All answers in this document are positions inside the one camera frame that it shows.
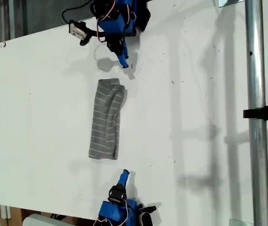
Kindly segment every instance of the silver pole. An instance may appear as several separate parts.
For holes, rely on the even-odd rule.
[[[246,0],[249,109],[266,105],[262,0]],[[267,124],[250,119],[250,152],[254,226],[268,226]]]

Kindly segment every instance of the gray striped cloth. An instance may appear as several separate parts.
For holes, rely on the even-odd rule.
[[[98,81],[95,94],[89,157],[117,159],[119,142],[119,113],[125,87],[119,79]]]

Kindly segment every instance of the white table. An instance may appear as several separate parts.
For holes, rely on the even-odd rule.
[[[0,44],[0,204],[95,218],[123,169],[155,225],[253,221],[244,4],[155,0],[130,67],[68,26]],[[268,0],[264,1],[268,104]],[[95,28],[95,20],[87,22]],[[97,82],[128,90],[117,161],[88,158]]]

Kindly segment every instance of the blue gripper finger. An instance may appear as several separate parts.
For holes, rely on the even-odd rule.
[[[123,187],[126,186],[126,181],[128,180],[130,172],[126,169],[124,169],[124,172],[120,175],[118,184],[122,184]]]
[[[124,43],[123,53],[124,53],[125,58],[128,59],[129,58],[129,54],[128,54],[128,48],[126,46],[126,41]]]
[[[124,55],[117,56],[120,64],[123,66],[123,68],[127,68],[129,65],[126,63],[126,59]]]

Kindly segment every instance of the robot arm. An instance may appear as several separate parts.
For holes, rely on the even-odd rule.
[[[135,36],[136,28],[144,31],[150,12],[147,8],[148,0],[93,0],[90,6],[91,12],[97,20],[103,32],[93,31],[86,27],[85,22],[69,22],[69,33],[81,39],[80,45],[84,46],[94,36],[100,40],[104,37],[107,47],[114,52],[123,66],[127,68],[128,50],[126,36]]]
[[[124,170],[118,183],[109,191],[108,201],[103,201],[99,218],[95,221],[111,223],[113,226],[153,226],[150,214],[155,206],[143,207],[126,196],[126,181],[129,171]]]

